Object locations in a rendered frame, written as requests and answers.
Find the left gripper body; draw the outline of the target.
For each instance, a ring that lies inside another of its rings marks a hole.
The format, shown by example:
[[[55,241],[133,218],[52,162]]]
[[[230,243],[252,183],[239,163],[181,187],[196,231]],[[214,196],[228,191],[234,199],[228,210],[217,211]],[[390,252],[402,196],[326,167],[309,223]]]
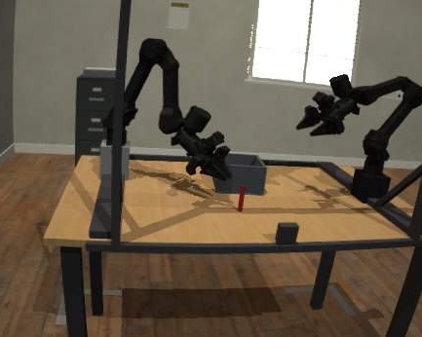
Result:
[[[227,154],[230,152],[230,149],[227,146],[221,146],[221,147],[218,147],[215,150],[215,152],[213,152],[214,149],[207,150],[208,153],[204,155],[199,150],[196,141],[202,142],[203,140],[200,137],[196,137],[186,147],[186,151],[187,151],[186,155],[192,156],[192,159],[186,166],[186,172],[188,172],[190,175],[193,175],[196,173],[196,170],[194,170],[196,167],[200,167],[200,169],[202,169],[210,158],[214,157],[214,160],[216,161],[219,158],[219,155],[225,153],[225,157],[226,157]],[[227,151],[227,152],[223,152],[223,151]],[[199,156],[196,156],[196,155],[199,155]]]

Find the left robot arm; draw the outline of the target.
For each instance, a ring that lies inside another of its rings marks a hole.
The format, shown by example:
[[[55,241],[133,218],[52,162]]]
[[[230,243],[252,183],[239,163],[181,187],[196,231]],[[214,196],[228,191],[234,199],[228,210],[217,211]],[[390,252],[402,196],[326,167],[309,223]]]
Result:
[[[177,132],[175,138],[171,137],[171,144],[174,146],[179,143],[186,150],[188,144],[194,138],[199,137],[196,133],[203,131],[211,119],[211,114],[194,105],[190,108],[186,117],[182,118],[182,113],[178,105],[179,63],[174,58],[172,51],[167,47],[164,40],[152,38],[145,39],[142,42],[139,50],[138,65],[125,90],[122,146],[125,146],[125,143],[127,143],[127,131],[125,131],[125,127],[130,124],[130,121],[134,119],[138,111],[135,108],[135,101],[152,67],[156,63],[163,69],[163,109],[160,113],[159,129],[164,134]],[[113,113],[114,105],[109,115],[102,121],[103,127],[107,128],[106,145],[112,145]],[[216,131],[212,135],[214,136],[203,138],[203,141],[206,139],[205,142],[196,141],[199,150],[204,155],[208,153],[207,150],[215,150],[215,146],[224,142],[224,134],[221,132]]]

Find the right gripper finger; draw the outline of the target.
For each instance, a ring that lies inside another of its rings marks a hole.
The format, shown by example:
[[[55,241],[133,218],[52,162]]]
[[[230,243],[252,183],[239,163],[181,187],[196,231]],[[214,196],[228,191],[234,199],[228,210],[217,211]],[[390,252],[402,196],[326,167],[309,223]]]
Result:
[[[305,109],[305,117],[301,120],[301,122],[296,126],[297,130],[302,130],[310,127],[314,127],[314,121],[311,116],[311,113],[309,110]]]
[[[325,117],[324,122],[310,132],[311,136],[336,134],[333,123],[329,117]]]

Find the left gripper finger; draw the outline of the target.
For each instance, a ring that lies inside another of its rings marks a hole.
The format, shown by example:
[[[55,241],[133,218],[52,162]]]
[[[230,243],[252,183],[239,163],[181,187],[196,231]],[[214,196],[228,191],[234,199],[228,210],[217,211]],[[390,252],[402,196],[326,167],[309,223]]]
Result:
[[[225,153],[221,154],[219,158],[216,160],[215,164],[219,167],[219,169],[225,174],[226,177],[231,178],[232,174],[230,173],[228,167],[224,162]]]
[[[212,177],[215,177],[215,178],[224,180],[224,181],[227,179],[227,177],[225,176],[225,174],[215,164],[214,157],[213,158],[210,158],[206,162],[206,164],[204,165],[204,167],[200,171],[200,174],[209,175],[209,176],[212,176]]]

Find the red cylinder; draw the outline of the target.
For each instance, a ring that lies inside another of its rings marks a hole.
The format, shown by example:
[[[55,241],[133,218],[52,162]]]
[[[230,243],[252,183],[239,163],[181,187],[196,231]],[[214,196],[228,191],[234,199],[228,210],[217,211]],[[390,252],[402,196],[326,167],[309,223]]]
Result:
[[[245,189],[246,189],[246,186],[245,185],[241,185],[238,211],[243,211]]]

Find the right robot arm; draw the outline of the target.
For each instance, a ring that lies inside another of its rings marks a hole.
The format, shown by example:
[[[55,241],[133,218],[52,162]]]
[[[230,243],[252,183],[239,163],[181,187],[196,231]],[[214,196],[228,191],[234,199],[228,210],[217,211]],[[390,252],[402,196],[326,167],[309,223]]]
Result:
[[[334,96],[339,97],[339,100],[337,101],[343,105],[346,115],[351,112],[356,115],[360,114],[361,108],[358,107],[357,103],[361,105],[370,105],[382,95],[390,94],[398,90],[403,92],[403,101],[396,110],[379,130],[370,130],[363,141],[364,153],[367,155],[366,160],[364,161],[364,173],[369,176],[384,176],[384,174],[382,174],[384,161],[388,161],[390,157],[386,150],[389,138],[411,110],[422,104],[422,87],[415,84],[407,77],[399,76],[374,86],[352,88],[348,74],[344,73],[337,76],[331,77],[329,83]],[[337,103],[334,103],[334,96],[317,92],[313,96],[313,100],[319,105],[319,110],[320,108],[324,108],[326,109],[327,114],[329,114],[337,105]]]

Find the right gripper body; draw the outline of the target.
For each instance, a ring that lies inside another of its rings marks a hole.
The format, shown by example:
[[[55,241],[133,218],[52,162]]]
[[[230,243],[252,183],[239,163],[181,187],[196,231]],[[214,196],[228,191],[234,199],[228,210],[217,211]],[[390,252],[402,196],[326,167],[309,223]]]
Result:
[[[344,129],[345,129],[342,121],[345,120],[344,117],[346,116],[346,111],[340,102],[338,101],[335,101],[335,102],[337,103],[337,105],[333,109],[333,111],[330,112],[331,114],[329,113],[330,114],[329,116],[324,108],[320,108],[321,113],[319,113],[318,109],[313,106],[307,106],[305,107],[305,109],[310,110],[310,113],[315,125],[319,124],[321,121],[324,121],[325,117],[329,117],[330,119],[333,118],[331,119],[331,121],[333,123],[336,134],[341,134],[344,132]],[[337,114],[337,115],[332,115],[332,113]],[[342,119],[340,119],[338,115],[340,115]],[[318,120],[316,118],[318,118]]]

